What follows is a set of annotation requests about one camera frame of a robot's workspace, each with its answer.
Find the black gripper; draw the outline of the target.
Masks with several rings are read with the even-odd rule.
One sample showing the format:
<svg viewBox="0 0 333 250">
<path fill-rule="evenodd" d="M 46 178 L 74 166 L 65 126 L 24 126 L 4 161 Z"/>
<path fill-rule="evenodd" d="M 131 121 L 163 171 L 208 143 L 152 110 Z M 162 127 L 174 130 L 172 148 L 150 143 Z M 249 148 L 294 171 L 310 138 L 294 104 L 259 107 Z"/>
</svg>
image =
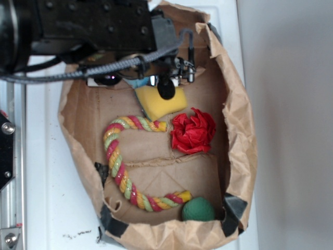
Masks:
<svg viewBox="0 0 333 250">
<path fill-rule="evenodd" d="M 130 55 L 117 55 L 106 59 L 101 65 L 93 66 L 97 71 L 89 72 L 89 87 L 114 86 L 124 79 L 150 77 L 147 85 L 157 86 L 159 78 L 170 78 L 175 87 L 182 79 L 189 83 L 195 79 L 194 38 L 191 29 L 183 28 L 176 34 L 170 18 L 157 9 L 152 12 L 153 38 L 156 51 L 136 52 Z"/>
</svg>

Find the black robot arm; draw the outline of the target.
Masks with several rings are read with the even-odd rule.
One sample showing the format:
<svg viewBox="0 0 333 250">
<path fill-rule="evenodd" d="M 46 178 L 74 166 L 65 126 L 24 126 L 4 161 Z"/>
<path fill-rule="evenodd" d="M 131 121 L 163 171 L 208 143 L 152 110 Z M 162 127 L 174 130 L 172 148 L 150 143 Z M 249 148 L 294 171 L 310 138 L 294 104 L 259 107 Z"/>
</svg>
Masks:
<svg viewBox="0 0 333 250">
<path fill-rule="evenodd" d="M 193 32 L 148 1 L 1 1 L 1 79 L 195 78 Z"/>
</svg>

